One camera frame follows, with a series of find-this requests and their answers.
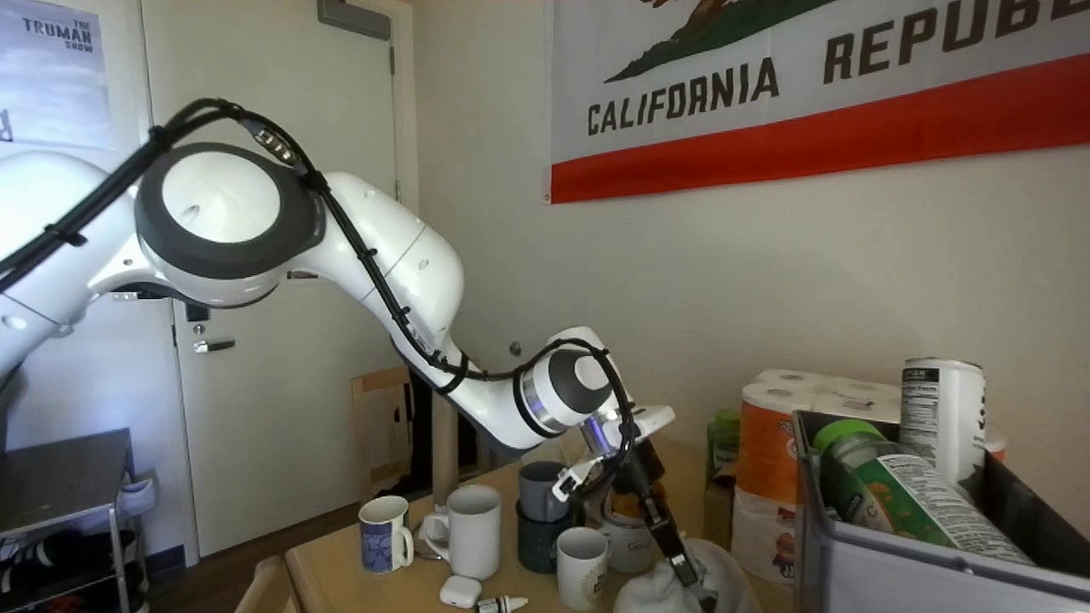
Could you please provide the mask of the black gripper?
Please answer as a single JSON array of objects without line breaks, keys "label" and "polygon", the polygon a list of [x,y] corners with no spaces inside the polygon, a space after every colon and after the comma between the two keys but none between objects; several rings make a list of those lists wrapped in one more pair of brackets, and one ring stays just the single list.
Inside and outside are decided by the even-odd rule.
[{"label": "black gripper", "polygon": [[650,446],[650,436],[669,428],[672,424],[676,424],[672,405],[635,405],[635,410],[619,410],[617,417],[594,417],[583,425],[590,456],[569,465],[553,481],[553,497],[566,505],[594,478],[619,488],[622,493],[635,493],[659,553],[672,570],[677,570],[685,561],[685,544],[680,544],[676,516],[669,511],[669,502],[659,491],[666,467]]}]

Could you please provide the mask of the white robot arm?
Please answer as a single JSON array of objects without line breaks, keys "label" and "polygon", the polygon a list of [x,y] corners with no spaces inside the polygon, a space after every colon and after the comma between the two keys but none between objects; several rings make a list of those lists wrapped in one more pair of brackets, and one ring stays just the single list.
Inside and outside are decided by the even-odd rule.
[{"label": "white robot arm", "polygon": [[360,304],[398,359],[507,450],[583,433],[594,469],[650,483],[650,436],[676,424],[641,405],[590,329],[554,335],[512,372],[453,340],[465,267],[453,246],[367,181],[316,166],[272,119],[199,100],[151,129],[119,166],[54,150],[0,162],[0,355],[18,368],[72,331],[104,292],[154,289],[199,308],[249,308],[309,273]]}]

